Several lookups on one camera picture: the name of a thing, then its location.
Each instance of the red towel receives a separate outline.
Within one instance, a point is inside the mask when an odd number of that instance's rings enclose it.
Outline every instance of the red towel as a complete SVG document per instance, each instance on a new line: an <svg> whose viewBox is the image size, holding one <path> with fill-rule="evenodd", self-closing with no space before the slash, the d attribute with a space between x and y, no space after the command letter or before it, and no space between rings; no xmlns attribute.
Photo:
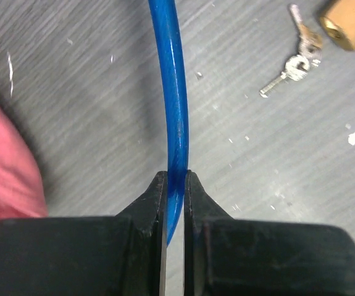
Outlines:
<svg viewBox="0 0 355 296"><path fill-rule="evenodd" d="M0 219L47 215L35 159L0 109Z"/></svg>

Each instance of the padlock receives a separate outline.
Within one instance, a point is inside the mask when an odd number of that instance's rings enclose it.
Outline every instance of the padlock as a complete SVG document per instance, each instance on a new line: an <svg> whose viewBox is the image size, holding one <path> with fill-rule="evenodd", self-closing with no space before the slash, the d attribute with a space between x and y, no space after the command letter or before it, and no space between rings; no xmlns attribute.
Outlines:
<svg viewBox="0 0 355 296"><path fill-rule="evenodd" d="M320 22L334 42L355 51L355 0L337 0L320 16Z"/></svg>

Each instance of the wooden surface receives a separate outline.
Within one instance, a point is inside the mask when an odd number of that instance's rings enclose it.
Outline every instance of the wooden surface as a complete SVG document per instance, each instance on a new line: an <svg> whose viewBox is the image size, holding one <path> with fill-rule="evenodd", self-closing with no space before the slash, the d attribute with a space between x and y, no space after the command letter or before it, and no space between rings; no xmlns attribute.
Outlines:
<svg viewBox="0 0 355 296"><path fill-rule="evenodd" d="M288 3L177 1L190 168L235 218L334 224L355 239L355 52L321 31L324 1L296 1L325 38L320 67L258 93L296 52ZM53 216L116 214L166 169L146 1L0 0L0 103L36 156ZM182 240L180 223L167 295L182 294Z"/></svg>

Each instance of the blue object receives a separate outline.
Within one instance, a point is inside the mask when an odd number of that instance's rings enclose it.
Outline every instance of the blue object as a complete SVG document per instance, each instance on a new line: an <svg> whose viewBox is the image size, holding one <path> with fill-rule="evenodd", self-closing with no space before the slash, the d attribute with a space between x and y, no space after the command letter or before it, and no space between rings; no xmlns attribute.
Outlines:
<svg viewBox="0 0 355 296"><path fill-rule="evenodd" d="M188 168L188 106L182 41L174 0L148 0L164 88L167 147L167 244L175 232Z"/></svg>

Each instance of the set of keys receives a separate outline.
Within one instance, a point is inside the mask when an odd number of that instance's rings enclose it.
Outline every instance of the set of keys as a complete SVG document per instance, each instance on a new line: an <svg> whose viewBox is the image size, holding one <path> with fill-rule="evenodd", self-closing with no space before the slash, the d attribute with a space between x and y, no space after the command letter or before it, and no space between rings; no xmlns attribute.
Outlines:
<svg viewBox="0 0 355 296"><path fill-rule="evenodd" d="M305 78L309 70L311 68L317 68L321 62L322 37L303 24L298 5L292 4L290 11L298 27L299 38L301 39L298 46L298 54L288 59L285 69L281 72L279 77L259 91L262 97L268 97L268 93L282 81L298 81Z"/></svg>

